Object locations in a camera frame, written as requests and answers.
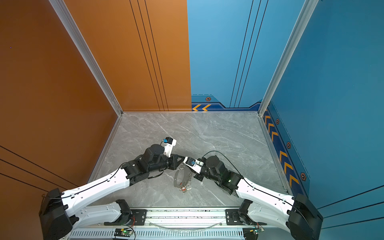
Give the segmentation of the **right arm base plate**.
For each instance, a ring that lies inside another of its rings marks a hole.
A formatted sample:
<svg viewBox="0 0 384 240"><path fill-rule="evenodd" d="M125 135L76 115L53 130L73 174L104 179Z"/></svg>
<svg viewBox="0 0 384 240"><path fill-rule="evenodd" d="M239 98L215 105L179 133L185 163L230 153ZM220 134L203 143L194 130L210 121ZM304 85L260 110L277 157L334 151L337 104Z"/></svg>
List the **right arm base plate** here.
<svg viewBox="0 0 384 240"><path fill-rule="evenodd" d="M226 221L228 226L249 225L250 221L244 211L240 209L226 209Z"/></svg>

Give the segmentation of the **aluminium front rail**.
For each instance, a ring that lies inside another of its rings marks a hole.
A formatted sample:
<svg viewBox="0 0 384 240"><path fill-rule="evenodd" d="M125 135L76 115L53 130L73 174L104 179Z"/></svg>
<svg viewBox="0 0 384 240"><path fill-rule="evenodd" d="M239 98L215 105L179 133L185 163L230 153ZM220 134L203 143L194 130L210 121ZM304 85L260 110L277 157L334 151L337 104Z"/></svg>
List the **aluminium front rail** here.
<svg viewBox="0 0 384 240"><path fill-rule="evenodd" d="M116 202L106 205L82 208L73 217L78 218L73 224L73 230L90 226L105 226L104 222L114 222L121 211L136 210ZM160 225L166 228L197 228L198 226L227 225L226 209L239 207L190 207L190 208L141 208L147 210L143 226Z"/></svg>

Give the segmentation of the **green circuit board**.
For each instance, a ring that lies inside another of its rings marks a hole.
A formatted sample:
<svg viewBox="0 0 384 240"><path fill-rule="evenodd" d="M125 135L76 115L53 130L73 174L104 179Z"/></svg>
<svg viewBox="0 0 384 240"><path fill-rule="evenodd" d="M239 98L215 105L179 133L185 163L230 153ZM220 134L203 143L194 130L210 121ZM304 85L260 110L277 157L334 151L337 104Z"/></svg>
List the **green circuit board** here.
<svg viewBox="0 0 384 240"><path fill-rule="evenodd" d="M129 228L116 228L114 232L114 239L117 240L128 240L128 239L134 239L135 233L133 230Z"/></svg>

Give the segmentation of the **white vented grille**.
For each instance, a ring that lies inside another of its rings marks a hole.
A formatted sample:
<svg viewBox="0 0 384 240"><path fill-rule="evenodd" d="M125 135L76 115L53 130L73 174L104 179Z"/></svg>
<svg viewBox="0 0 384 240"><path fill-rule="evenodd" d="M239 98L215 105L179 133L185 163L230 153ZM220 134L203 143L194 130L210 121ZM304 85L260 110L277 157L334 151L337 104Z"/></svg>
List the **white vented grille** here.
<svg viewBox="0 0 384 240"><path fill-rule="evenodd" d="M117 240L116 228L83 228L72 231L68 240ZM202 231L165 230L159 228L137 228L133 240L244 240L243 229L218 228Z"/></svg>

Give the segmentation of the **metal keyring with chain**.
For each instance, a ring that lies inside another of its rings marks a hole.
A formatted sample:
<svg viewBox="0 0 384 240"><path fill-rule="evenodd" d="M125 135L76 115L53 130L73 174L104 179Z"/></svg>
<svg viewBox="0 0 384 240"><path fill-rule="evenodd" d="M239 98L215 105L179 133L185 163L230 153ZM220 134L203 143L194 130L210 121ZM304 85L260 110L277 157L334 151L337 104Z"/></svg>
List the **metal keyring with chain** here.
<svg viewBox="0 0 384 240"><path fill-rule="evenodd" d="M188 167L179 168L174 176L174 187L180 190L180 187L188 187L192 178L192 172Z"/></svg>

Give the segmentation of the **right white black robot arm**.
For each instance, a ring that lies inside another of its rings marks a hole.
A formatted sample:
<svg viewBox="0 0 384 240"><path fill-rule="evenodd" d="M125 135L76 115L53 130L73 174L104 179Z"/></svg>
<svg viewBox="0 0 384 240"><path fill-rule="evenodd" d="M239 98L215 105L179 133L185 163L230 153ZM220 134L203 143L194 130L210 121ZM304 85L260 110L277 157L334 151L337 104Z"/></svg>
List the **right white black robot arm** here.
<svg viewBox="0 0 384 240"><path fill-rule="evenodd" d="M281 194L257 185L238 170L227 169L217 156L186 157L184 164L198 180L212 180L229 195L243 199L238 214L246 225L262 222L289 232L295 240L320 238L324 218L307 196Z"/></svg>

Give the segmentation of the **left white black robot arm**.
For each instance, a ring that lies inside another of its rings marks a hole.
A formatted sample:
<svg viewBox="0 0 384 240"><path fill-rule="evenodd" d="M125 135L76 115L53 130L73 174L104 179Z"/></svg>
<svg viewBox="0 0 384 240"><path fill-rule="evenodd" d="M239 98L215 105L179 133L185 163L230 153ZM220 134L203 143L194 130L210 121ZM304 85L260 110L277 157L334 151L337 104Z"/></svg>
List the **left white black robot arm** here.
<svg viewBox="0 0 384 240"><path fill-rule="evenodd" d="M80 222L79 212L84 207L121 189L150 178L152 172L176 170L184 156L167 154L165 148L154 144L134 160L122 163L114 172L89 184L66 190L53 189L41 203L39 217L45 240L58 240Z"/></svg>

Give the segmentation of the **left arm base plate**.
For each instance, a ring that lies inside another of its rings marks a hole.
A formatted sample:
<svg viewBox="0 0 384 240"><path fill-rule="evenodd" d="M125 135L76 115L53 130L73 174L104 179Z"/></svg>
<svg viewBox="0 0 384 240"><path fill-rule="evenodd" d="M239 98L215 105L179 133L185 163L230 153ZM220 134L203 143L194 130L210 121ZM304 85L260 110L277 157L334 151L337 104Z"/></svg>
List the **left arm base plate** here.
<svg viewBox="0 0 384 240"><path fill-rule="evenodd" d="M121 211L121 215L114 222L104 222L105 226L143 226L147 217L146 209Z"/></svg>

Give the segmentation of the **right small circuit board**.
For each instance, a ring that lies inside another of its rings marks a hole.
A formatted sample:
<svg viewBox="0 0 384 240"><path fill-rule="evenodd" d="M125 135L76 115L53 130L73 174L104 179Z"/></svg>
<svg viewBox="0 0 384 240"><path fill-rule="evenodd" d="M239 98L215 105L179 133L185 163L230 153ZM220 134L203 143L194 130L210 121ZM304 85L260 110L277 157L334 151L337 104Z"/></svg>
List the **right small circuit board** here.
<svg viewBox="0 0 384 240"><path fill-rule="evenodd" d="M260 225L254 225L254 227L250 230L250 232L254 233L255 235L263 233L264 231L265 229Z"/></svg>

